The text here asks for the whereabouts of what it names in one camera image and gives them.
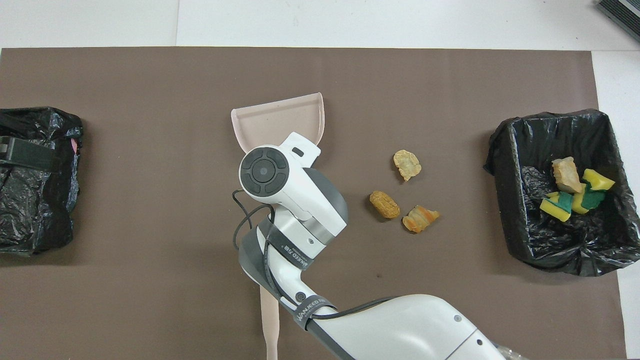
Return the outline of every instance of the black trash bag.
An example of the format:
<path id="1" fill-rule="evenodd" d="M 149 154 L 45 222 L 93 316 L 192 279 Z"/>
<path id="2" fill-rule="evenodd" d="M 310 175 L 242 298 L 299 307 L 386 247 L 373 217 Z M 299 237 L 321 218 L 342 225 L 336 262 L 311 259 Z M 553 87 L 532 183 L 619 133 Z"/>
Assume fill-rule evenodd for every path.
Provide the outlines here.
<path id="1" fill-rule="evenodd" d="M 573 156 L 616 184 L 596 209 L 560 220 L 540 210 L 557 191 L 551 161 Z M 490 138 L 484 169 L 495 176 L 509 253 L 547 272 L 599 276 L 640 258 L 633 194 L 609 117 L 597 110 L 540 113 L 503 121 Z"/>
<path id="2" fill-rule="evenodd" d="M 55 108 L 0 110 L 0 252 L 71 242 L 82 134 L 79 117 Z"/>

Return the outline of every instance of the circular button panel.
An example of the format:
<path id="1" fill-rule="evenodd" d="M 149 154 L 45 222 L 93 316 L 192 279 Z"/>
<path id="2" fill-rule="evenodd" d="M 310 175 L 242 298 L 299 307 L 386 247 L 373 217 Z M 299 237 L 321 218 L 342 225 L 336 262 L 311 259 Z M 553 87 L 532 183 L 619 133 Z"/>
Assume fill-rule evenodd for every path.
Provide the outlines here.
<path id="1" fill-rule="evenodd" d="M 287 158 L 271 147 L 259 147 L 250 151 L 240 166 L 240 181 L 244 188 L 259 197 L 279 192 L 288 178 Z"/>

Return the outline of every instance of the yellow sponge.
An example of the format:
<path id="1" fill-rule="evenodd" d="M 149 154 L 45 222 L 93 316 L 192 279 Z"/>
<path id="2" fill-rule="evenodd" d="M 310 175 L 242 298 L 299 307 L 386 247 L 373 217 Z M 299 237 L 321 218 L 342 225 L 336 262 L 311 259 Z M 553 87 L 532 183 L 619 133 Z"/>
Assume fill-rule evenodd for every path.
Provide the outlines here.
<path id="1" fill-rule="evenodd" d="M 589 181 L 591 184 L 592 190 L 609 190 L 616 182 L 608 179 L 600 174 L 598 174 L 595 170 L 591 170 L 587 168 L 584 170 L 583 179 Z"/>
<path id="2" fill-rule="evenodd" d="M 584 198 L 584 193 L 586 192 L 587 184 L 581 184 L 582 191 L 579 193 L 573 194 L 573 202 L 571 203 L 571 210 L 574 210 L 578 214 L 586 214 L 589 209 L 585 209 L 582 207 L 582 200 Z"/>
<path id="3" fill-rule="evenodd" d="M 565 210 L 567 213 L 571 213 L 571 199 L 573 195 L 566 192 L 559 192 L 557 195 L 551 196 L 549 200 L 553 205 Z"/>
<path id="4" fill-rule="evenodd" d="M 542 200 L 540 209 L 562 222 L 569 220 L 569 217 L 571 216 L 570 213 L 562 210 L 561 208 L 558 208 L 556 205 L 553 205 L 553 203 L 551 203 L 549 199 Z"/>

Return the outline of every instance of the sponge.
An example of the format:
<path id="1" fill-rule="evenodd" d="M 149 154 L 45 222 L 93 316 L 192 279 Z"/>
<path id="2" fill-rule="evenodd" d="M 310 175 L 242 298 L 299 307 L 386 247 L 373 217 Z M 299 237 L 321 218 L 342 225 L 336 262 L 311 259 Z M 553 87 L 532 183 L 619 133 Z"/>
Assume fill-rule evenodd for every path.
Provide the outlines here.
<path id="1" fill-rule="evenodd" d="M 584 170 L 583 179 L 589 181 L 591 184 L 592 190 L 609 190 L 616 182 L 608 179 L 600 174 L 598 174 L 595 170 L 591 170 L 587 168 Z"/>
<path id="2" fill-rule="evenodd" d="M 573 196 L 571 209 L 578 214 L 586 214 L 589 210 L 597 208 L 604 197 L 604 190 L 594 191 L 590 184 L 582 184 L 582 193 Z"/>
<path id="3" fill-rule="evenodd" d="M 574 210 L 578 214 L 586 214 L 589 209 L 582 207 L 582 199 L 584 198 L 584 193 L 586 192 L 587 184 L 582 185 L 582 192 L 576 193 L 573 196 L 573 202 L 571 203 L 571 210 Z"/>
<path id="4" fill-rule="evenodd" d="M 549 199 L 543 199 L 540 209 L 562 222 L 567 221 L 571 216 L 573 196 L 566 192 L 559 192 L 557 195 L 551 193 L 549 195 L 553 196 Z"/>

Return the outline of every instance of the orange food piece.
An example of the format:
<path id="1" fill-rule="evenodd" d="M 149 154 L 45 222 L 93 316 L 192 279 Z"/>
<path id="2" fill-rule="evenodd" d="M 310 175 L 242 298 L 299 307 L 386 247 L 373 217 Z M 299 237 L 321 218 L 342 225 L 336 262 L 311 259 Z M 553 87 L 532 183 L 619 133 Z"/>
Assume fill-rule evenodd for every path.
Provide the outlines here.
<path id="1" fill-rule="evenodd" d="M 425 230 L 427 226 L 431 225 L 431 223 L 438 217 L 440 217 L 439 212 L 431 211 L 420 205 L 416 205 L 411 211 L 409 211 L 409 215 L 402 218 L 402 223 L 410 231 L 420 233 L 422 230 Z"/>

